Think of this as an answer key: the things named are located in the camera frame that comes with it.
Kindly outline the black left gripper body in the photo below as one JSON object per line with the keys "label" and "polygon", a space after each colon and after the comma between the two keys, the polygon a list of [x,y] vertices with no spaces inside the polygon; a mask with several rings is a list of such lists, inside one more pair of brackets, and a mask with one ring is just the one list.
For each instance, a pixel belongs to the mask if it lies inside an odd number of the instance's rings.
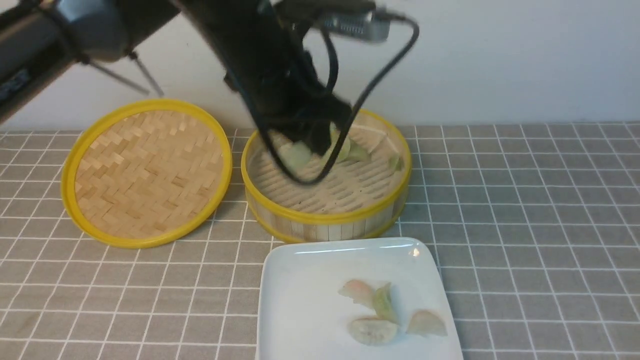
{"label": "black left gripper body", "polygon": [[187,0],[185,15],[227,71],[258,128],[304,142],[317,155],[332,143],[352,107],[318,78],[297,32],[282,25],[269,0]]}

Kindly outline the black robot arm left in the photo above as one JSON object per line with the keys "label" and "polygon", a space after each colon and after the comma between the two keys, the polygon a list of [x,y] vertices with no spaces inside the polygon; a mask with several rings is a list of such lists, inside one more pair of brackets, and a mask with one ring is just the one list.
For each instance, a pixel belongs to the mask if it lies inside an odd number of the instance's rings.
{"label": "black robot arm left", "polygon": [[324,155],[352,107],[327,91],[268,0],[21,0],[1,14],[1,121],[75,63],[116,62],[178,14],[226,69],[254,124]]}

